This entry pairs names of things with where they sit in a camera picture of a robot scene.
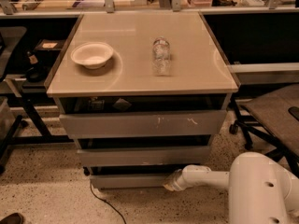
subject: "cable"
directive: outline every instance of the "cable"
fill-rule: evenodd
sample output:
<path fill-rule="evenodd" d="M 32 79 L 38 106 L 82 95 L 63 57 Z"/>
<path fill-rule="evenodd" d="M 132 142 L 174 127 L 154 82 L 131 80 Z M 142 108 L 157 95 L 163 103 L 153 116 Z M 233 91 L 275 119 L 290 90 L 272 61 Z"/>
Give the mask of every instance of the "cable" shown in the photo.
<path fill-rule="evenodd" d="M 125 221 L 125 219 L 124 219 L 122 213 L 121 213 L 119 210 L 117 210 L 117 209 L 116 209 L 112 204 L 110 204 L 107 200 L 102 199 L 102 198 L 99 198 L 98 196 L 96 196 L 96 195 L 94 194 L 94 192 L 93 192 L 93 187 L 92 187 L 92 182 L 90 183 L 90 187 L 91 187 L 91 192 L 92 192 L 93 196 L 94 196 L 95 198 L 97 198 L 98 200 L 102 201 L 103 203 L 106 203 L 107 205 L 109 205 L 114 211 L 116 211 L 116 212 L 121 216 L 121 218 L 122 218 L 122 220 L 123 220 L 123 223 L 124 223 L 124 224 L 127 224 L 127 222 Z"/>

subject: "black chair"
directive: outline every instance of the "black chair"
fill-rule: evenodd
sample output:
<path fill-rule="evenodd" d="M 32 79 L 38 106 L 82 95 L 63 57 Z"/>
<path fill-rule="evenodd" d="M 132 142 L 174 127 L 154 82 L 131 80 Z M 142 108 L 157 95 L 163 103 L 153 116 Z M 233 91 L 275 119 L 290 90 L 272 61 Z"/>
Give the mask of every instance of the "black chair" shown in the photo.
<path fill-rule="evenodd" d="M 276 149 L 266 156 L 274 161 L 285 157 L 291 171 L 299 177 L 299 84 L 268 92 L 242 105 L 237 105 L 232 98 L 231 105 L 236 121 L 230 126 L 230 133 L 236 134 L 240 127 L 246 149 L 253 145 L 250 133 L 273 145 Z M 242 115 L 240 108 L 248 115 Z"/>

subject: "floor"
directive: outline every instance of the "floor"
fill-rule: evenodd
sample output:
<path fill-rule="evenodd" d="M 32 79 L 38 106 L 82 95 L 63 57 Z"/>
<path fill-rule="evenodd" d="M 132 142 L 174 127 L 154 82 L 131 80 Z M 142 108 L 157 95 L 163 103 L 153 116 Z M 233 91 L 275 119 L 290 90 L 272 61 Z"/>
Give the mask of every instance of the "floor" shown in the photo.
<path fill-rule="evenodd" d="M 49 116 L 47 111 L 39 112 L 53 134 L 64 133 L 56 117 Z M 229 112 L 221 133 L 213 141 L 205 163 L 212 170 L 228 171 L 235 157 L 246 151 L 241 133 L 228 132 L 234 119 Z M 20 134 L 36 135 L 36 131 L 30 125 Z M 259 139 L 254 141 L 255 151 L 265 152 L 270 148 Z M 0 176 L 0 220 L 19 212 L 25 224 L 124 223 L 107 203 L 93 196 L 72 143 L 14 147 L 6 168 Z M 164 188 L 93 189 L 93 192 L 111 203 L 128 224 L 228 223 L 226 190 L 196 187 L 182 192 Z M 299 224 L 297 216 L 292 215 L 293 224 Z"/>

